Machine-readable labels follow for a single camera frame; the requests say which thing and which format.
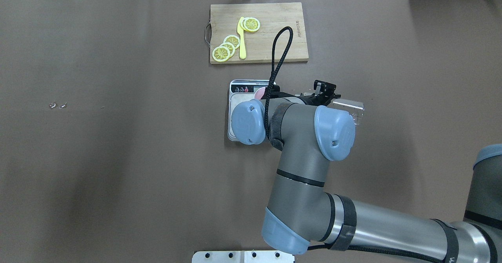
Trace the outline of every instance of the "robotic arm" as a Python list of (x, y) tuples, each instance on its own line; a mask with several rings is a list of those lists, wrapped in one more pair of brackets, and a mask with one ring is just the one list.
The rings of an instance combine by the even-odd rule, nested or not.
[[(325, 193), (329, 163), (348, 156), (355, 124), (348, 112), (324, 106), (336, 96), (333, 84), (315, 85), (324, 91), (299, 98), (272, 95), (265, 125), (265, 100), (242, 102), (231, 116), (240, 142), (261, 143), (269, 127), (269, 141), (282, 151), (262, 228), (268, 245), (289, 254), (328, 248), (434, 263), (502, 263), (497, 256), (502, 250), (502, 144), (478, 156), (464, 221), (420, 219)], [(312, 240), (324, 245), (309, 247)]]

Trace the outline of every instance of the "citrus slice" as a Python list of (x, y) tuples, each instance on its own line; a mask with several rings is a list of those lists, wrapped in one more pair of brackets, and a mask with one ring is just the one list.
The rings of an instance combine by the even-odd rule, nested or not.
[(225, 46), (218, 46), (213, 50), (213, 59), (216, 62), (224, 62), (230, 58), (230, 50)]
[(240, 38), (239, 38), (239, 36), (231, 34), (231, 35), (225, 37), (225, 39), (223, 39), (223, 42), (224, 43), (229, 42), (229, 43), (233, 44), (233, 46), (235, 48), (238, 48), (240, 45)]
[(233, 46), (232, 43), (224, 42), (221, 43), (220, 46), (225, 46), (226, 48), (228, 48), (228, 50), (230, 50), (230, 57), (228, 57), (228, 59), (230, 59), (233, 56), (233, 54), (235, 54), (235, 47)]
[(249, 32), (256, 32), (260, 29), (260, 21), (257, 18), (244, 18), (242, 28)]

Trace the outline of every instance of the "brown table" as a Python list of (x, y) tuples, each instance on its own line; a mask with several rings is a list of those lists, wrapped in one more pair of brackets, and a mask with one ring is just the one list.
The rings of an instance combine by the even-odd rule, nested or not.
[(280, 152), (228, 141), (226, 113), (228, 83), (270, 66), (211, 66), (202, 34), (210, 4), (297, 1), (310, 60), (278, 84), (366, 106), (326, 191), (462, 220), (477, 152), (502, 140), (502, 0), (0, 0), (0, 261), (267, 248)]

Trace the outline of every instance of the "lemon slice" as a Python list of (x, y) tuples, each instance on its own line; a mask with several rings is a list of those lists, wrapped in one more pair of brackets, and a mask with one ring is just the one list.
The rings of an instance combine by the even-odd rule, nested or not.
[(249, 32), (256, 32), (260, 29), (260, 21), (257, 18), (244, 18), (242, 28)]
[(218, 46), (213, 50), (213, 59), (216, 62), (224, 62), (230, 58), (230, 50), (225, 46)]
[(228, 59), (230, 59), (235, 53), (235, 47), (230, 42), (221, 43), (220, 46), (225, 46), (226, 48), (228, 48), (228, 50), (230, 50), (230, 57), (228, 57)]
[(236, 35), (233, 35), (233, 34), (225, 37), (225, 39), (223, 39), (223, 42), (224, 43), (225, 42), (229, 42), (229, 43), (233, 44), (233, 46), (235, 48), (239, 48), (239, 46), (240, 46), (240, 38), (239, 38), (239, 36), (236, 36)]

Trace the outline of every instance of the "yellow knife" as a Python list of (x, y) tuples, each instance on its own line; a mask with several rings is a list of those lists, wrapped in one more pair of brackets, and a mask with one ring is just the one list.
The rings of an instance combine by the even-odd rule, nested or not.
[(240, 26), (240, 23), (244, 20), (244, 17), (241, 16), (239, 21), (237, 22), (237, 33), (240, 37), (240, 46), (239, 46), (239, 58), (246, 59), (246, 45), (244, 44), (244, 29)]

